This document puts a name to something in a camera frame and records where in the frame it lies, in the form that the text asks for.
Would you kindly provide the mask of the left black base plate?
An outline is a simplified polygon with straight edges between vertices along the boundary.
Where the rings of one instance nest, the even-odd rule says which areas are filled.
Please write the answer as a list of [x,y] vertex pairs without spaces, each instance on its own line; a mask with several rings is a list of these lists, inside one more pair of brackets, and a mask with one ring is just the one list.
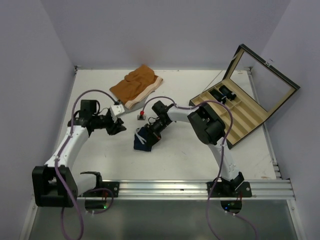
[[83,197],[92,197],[92,198],[117,198],[119,196],[120,182],[119,181],[103,181],[101,186],[98,187],[98,190],[92,189],[85,192]]

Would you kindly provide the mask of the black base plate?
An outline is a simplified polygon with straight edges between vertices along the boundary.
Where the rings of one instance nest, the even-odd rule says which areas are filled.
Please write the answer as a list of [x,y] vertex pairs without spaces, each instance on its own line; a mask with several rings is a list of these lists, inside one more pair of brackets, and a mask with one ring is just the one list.
[[85,192],[83,197],[92,197],[92,198],[117,198],[119,196],[120,182],[119,181],[103,181],[101,186],[98,187],[98,190],[92,189]]
[[244,181],[237,189],[218,181],[210,195],[212,198],[251,198],[253,196],[250,183]]

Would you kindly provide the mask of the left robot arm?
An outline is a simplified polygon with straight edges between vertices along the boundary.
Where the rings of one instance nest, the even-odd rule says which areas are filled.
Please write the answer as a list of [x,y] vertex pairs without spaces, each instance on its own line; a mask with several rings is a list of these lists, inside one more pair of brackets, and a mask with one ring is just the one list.
[[52,157],[43,166],[32,170],[35,203],[39,207],[71,208],[78,196],[89,192],[92,196],[103,193],[100,172],[83,171],[75,180],[72,168],[85,142],[95,130],[106,130],[110,136],[126,130],[119,117],[125,112],[120,103],[111,105],[106,114],[100,113],[97,100],[81,100],[80,109],[72,114],[66,134]]

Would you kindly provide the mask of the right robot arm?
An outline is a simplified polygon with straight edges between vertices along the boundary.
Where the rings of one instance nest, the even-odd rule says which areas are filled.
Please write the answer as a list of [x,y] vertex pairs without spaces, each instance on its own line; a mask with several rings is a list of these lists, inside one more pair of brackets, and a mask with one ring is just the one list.
[[197,138],[211,150],[218,166],[221,183],[213,187],[215,191],[223,191],[227,196],[235,196],[244,182],[241,171],[236,166],[227,144],[229,133],[220,116],[208,103],[188,109],[166,106],[161,101],[152,106],[157,115],[153,123],[147,123],[143,129],[146,133],[145,143],[153,147],[161,139],[161,132],[172,122],[189,123]]

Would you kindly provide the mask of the orange brown underwear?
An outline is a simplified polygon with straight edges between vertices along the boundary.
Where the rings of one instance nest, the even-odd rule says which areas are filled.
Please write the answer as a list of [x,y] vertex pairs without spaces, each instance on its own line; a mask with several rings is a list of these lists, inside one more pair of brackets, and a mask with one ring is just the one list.
[[128,73],[123,80],[109,90],[121,102],[133,101],[145,91],[157,89],[163,83],[163,78],[147,65],[141,65]]

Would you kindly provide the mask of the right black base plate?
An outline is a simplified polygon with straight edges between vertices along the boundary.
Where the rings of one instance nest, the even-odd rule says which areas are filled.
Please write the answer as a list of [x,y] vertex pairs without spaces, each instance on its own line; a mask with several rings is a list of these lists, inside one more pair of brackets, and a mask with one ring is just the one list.
[[251,198],[253,196],[250,183],[244,181],[237,189],[218,181],[210,195],[212,198]]

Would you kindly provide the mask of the grey underwear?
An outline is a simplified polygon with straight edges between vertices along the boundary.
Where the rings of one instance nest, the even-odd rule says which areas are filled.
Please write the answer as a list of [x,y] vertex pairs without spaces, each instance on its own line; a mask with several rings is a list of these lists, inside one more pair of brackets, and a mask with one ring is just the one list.
[[147,101],[147,98],[144,98],[142,101],[136,103],[135,105],[133,105],[130,109],[124,107],[124,114],[129,114],[129,113],[132,113],[134,111],[137,111],[137,110],[141,110],[145,103]]

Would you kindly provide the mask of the rolled black underwear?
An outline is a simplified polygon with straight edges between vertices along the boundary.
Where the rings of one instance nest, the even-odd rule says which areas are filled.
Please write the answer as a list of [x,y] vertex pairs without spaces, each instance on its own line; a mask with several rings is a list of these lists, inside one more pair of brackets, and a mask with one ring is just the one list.
[[237,95],[225,85],[222,85],[219,88],[213,88],[209,93],[223,105],[227,100],[233,101],[237,97]]

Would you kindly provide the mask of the black compartment storage box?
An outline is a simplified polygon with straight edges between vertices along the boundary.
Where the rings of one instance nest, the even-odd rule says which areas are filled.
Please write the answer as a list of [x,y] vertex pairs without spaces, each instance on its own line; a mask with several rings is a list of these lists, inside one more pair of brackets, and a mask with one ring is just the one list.
[[[210,93],[225,85],[236,94],[235,100],[218,102]],[[230,149],[263,125],[300,86],[276,69],[245,44],[240,44],[224,76],[217,83],[189,100],[190,106],[203,101],[224,121],[231,131],[227,137]]]

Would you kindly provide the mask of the aluminium mounting rail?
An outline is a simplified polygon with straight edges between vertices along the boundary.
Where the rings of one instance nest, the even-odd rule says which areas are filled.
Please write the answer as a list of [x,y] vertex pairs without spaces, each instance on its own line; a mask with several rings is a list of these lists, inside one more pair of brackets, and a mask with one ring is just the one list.
[[[248,180],[252,197],[211,197],[214,185],[206,180],[121,180],[118,198],[121,200],[205,200],[208,197],[218,200],[293,200],[295,194],[289,180]],[[101,197],[83,197],[89,191],[89,185],[83,181],[70,185],[75,198],[102,199]]]

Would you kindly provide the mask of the navy blue underwear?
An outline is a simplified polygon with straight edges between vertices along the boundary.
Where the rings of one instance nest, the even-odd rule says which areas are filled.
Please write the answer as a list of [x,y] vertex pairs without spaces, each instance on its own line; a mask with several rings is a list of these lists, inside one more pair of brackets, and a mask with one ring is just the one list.
[[155,144],[155,138],[148,127],[137,128],[134,133],[133,149],[143,152],[151,152]]

